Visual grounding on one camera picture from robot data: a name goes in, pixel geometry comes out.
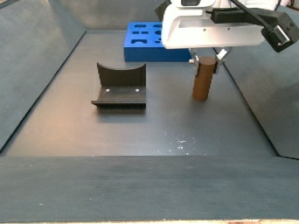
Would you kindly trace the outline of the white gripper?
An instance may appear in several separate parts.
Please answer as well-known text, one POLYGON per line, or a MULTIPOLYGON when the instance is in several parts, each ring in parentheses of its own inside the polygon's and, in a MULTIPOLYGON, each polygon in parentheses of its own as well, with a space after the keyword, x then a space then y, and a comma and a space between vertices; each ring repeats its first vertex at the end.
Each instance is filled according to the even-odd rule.
MULTIPOLYGON (((163 12, 162 42, 167 49, 226 47, 215 54, 215 73, 231 53, 231 46, 257 46, 265 38, 262 27, 246 22, 217 24, 211 20, 211 11, 231 10, 230 0, 170 0, 163 12)), ((190 49, 190 64, 194 73, 199 72, 201 57, 190 49)))

